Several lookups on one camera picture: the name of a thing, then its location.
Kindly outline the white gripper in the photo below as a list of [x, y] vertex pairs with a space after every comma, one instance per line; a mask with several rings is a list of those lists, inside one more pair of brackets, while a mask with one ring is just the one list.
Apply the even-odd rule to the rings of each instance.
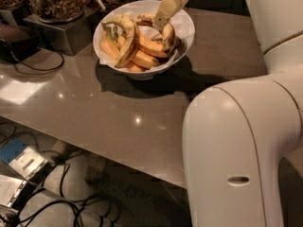
[[161, 0], [155, 13], [153, 27], [159, 31], [163, 30], [169, 20], [179, 12], [188, 0]]

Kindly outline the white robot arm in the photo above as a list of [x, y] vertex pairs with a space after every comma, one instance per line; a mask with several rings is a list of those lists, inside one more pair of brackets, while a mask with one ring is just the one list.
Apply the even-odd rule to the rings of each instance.
[[280, 159], [303, 126], [303, 0], [246, 0], [267, 73], [198, 94], [183, 123], [192, 227], [284, 227]]

